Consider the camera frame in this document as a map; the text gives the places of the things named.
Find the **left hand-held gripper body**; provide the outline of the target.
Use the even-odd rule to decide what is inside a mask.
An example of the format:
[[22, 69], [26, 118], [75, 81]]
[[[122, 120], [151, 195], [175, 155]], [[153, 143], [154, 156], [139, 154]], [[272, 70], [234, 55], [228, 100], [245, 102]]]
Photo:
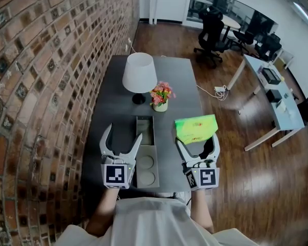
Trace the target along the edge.
[[136, 159], [127, 161], [119, 155], [102, 155], [103, 184], [109, 189], [129, 189], [134, 175]]

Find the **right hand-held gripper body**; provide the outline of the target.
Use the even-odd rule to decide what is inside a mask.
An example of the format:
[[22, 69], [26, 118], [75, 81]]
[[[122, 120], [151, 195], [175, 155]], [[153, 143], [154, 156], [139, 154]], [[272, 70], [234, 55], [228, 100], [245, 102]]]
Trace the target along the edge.
[[220, 169], [216, 159], [182, 159], [183, 173], [186, 176], [190, 189], [207, 190], [219, 185]]

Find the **green packet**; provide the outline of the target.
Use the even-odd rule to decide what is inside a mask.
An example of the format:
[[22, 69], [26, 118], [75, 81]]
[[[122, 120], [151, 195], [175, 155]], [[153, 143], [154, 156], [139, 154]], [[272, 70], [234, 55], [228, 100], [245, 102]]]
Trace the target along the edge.
[[218, 130], [214, 114], [175, 120], [177, 139], [185, 145], [210, 139]]

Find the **person's left forearm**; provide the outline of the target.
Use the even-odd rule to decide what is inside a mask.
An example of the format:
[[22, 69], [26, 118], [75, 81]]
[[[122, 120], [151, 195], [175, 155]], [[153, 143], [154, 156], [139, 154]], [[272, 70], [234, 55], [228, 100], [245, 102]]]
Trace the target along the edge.
[[91, 216], [86, 232], [96, 237], [102, 237], [113, 223], [119, 189], [106, 189], [100, 202]]

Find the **person's right forearm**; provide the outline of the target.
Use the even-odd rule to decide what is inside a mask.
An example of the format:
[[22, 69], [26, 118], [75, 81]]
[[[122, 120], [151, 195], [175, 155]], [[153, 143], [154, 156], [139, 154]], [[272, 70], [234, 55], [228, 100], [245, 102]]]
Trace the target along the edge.
[[191, 192], [190, 216], [193, 221], [199, 224], [210, 233], [214, 233], [214, 225], [206, 203], [205, 191], [196, 190]]

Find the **grey box with round recesses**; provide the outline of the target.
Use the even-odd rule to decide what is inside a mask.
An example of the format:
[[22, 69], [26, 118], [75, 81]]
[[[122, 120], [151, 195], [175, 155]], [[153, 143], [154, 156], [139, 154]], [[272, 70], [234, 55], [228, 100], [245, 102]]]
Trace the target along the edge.
[[137, 188], [158, 188], [160, 184], [153, 117], [137, 116], [136, 133], [142, 134], [136, 156]]

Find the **pink flowers in cream pot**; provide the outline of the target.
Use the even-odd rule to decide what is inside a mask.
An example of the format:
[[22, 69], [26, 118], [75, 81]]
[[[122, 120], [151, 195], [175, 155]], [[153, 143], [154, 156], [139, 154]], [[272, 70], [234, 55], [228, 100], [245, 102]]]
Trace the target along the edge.
[[172, 87], [168, 82], [160, 81], [154, 89], [150, 91], [152, 108], [157, 112], [165, 112], [168, 108], [168, 100], [175, 98]]

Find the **person's white shirt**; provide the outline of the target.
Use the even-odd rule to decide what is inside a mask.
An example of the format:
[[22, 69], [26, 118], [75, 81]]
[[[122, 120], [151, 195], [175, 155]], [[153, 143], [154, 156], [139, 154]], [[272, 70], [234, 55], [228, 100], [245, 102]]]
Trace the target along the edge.
[[175, 199], [122, 199], [102, 237], [69, 225], [55, 246], [258, 246], [235, 228], [211, 234], [189, 214]]

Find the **white shade table lamp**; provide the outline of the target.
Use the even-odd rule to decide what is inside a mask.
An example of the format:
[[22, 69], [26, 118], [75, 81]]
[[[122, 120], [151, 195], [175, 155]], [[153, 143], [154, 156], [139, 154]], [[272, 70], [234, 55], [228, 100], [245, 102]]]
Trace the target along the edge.
[[147, 53], [133, 53], [128, 56], [122, 83], [126, 90], [134, 93], [132, 102], [136, 105], [145, 103], [144, 93], [155, 88], [158, 79], [153, 57]]

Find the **small black box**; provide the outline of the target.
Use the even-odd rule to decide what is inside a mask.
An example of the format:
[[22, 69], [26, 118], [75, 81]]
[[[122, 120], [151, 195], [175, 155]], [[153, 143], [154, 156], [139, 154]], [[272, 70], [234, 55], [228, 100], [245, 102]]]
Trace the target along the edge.
[[278, 103], [282, 100], [282, 96], [278, 90], [269, 89], [265, 95], [269, 103]]

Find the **light blue table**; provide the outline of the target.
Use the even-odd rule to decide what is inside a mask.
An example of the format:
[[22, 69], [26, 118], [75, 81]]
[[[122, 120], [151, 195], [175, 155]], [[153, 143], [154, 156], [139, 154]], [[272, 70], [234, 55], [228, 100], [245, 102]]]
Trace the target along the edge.
[[235, 84], [246, 66], [250, 68], [250, 70], [258, 80], [258, 85], [253, 91], [253, 94], [256, 95], [260, 91], [266, 93], [269, 89], [278, 90], [282, 96], [282, 100], [287, 106], [287, 110], [284, 113], [281, 113], [276, 109], [277, 103], [269, 103], [269, 107], [274, 118], [275, 127], [268, 133], [257, 139], [255, 142], [246, 146], [244, 150], [249, 151], [253, 149], [254, 147], [260, 145], [267, 139], [277, 134], [278, 132], [289, 131], [289, 133], [287, 133], [284, 137], [272, 144], [272, 147], [275, 147], [296, 134], [301, 129], [303, 129], [305, 127], [304, 122], [298, 110], [297, 104], [293, 98], [292, 92], [288, 88], [286, 82], [284, 80], [281, 80], [281, 83], [278, 85], [270, 85], [263, 81], [263, 76], [260, 74], [263, 68], [273, 69], [277, 73], [277, 75], [282, 78], [281, 74], [272, 64], [269, 64], [249, 55], [244, 55], [240, 66], [238, 67], [236, 73], [234, 74], [233, 78], [227, 86], [227, 90], [232, 89], [233, 85]]

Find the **black and white printer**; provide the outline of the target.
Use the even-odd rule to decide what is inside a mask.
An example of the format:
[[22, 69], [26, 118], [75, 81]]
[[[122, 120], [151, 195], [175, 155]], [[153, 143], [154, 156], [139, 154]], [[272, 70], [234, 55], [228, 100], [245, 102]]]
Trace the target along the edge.
[[278, 85], [281, 83], [281, 78], [271, 68], [263, 68], [261, 74], [263, 75], [265, 80], [271, 85]]

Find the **low black office chair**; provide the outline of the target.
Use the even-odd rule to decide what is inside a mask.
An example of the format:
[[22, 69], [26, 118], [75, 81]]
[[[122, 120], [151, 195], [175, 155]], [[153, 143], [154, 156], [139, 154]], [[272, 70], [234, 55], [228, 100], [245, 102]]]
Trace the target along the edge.
[[250, 32], [246, 30], [245, 33], [242, 33], [240, 31], [233, 31], [234, 36], [236, 37], [236, 40], [231, 42], [231, 46], [237, 46], [241, 49], [241, 54], [243, 54], [243, 50], [246, 53], [249, 53], [246, 45], [252, 45], [254, 42], [255, 34], [253, 32]]

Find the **small white side table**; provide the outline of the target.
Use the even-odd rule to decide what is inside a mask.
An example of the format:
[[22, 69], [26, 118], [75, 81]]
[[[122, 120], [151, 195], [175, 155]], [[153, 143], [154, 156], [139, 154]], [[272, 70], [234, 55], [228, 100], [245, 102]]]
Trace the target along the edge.
[[294, 59], [294, 56], [286, 51], [285, 49], [281, 48], [273, 60], [274, 66], [279, 70], [287, 70], [289, 66], [291, 65], [292, 61]]

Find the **tall black office chair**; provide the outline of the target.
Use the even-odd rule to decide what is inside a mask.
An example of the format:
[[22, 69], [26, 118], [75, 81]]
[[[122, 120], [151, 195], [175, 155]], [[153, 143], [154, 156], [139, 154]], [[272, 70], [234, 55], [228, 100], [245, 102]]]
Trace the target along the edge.
[[194, 52], [202, 53], [202, 56], [208, 57], [213, 68], [217, 67], [214, 58], [217, 58], [220, 63], [223, 62], [222, 57], [217, 52], [223, 53], [229, 49], [229, 42], [220, 40], [221, 32], [224, 28], [222, 21], [223, 14], [214, 6], [209, 6], [199, 12], [199, 18], [203, 22], [203, 29], [198, 36], [198, 42], [201, 48], [194, 48]]

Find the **wide black office chair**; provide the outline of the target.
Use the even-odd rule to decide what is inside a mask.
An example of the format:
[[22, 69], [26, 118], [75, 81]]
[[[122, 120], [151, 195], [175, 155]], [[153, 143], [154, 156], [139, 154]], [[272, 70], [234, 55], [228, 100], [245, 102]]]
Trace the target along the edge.
[[257, 52], [255, 57], [266, 62], [273, 61], [281, 48], [280, 37], [275, 33], [266, 35], [261, 40], [260, 45], [258, 43], [255, 44]]

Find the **round white table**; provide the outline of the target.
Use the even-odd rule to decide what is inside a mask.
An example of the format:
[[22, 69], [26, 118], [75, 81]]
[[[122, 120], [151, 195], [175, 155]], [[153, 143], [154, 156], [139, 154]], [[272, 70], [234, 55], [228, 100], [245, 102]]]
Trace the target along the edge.
[[223, 15], [222, 18], [222, 22], [224, 23], [224, 25], [226, 26], [226, 31], [224, 34], [224, 38], [227, 37], [229, 31], [231, 28], [239, 30], [241, 28], [240, 24], [238, 22], [236, 22], [235, 20], [233, 20], [232, 18], [230, 18], [227, 15]]

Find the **dark window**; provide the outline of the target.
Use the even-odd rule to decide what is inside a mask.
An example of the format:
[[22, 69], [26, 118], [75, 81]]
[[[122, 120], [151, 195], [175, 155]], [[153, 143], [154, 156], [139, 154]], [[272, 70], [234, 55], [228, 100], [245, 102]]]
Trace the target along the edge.
[[256, 27], [262, 32], [275, 33], [279, 27], [278, 23], [268, 16], [238, 0], [189, 0], [185, 21], [202, 23], [199, 13], [210, 6], [239, 24], [239, 28], [230, 27], [231, 30], [244, 33], [249, 27]]

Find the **ceiling light strip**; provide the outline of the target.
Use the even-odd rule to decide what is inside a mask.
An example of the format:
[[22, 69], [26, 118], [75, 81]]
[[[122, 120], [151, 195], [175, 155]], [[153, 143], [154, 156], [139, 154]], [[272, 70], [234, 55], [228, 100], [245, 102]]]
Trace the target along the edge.
[[304, 19], [306, 19], [306, 21], [308, 22], [308, 14], [306, 13], [306, 11], [296, 2], [293, 2], [293, 5], [297, 8], [297, 10], [299, 11], [300, 15], [304, 17]]

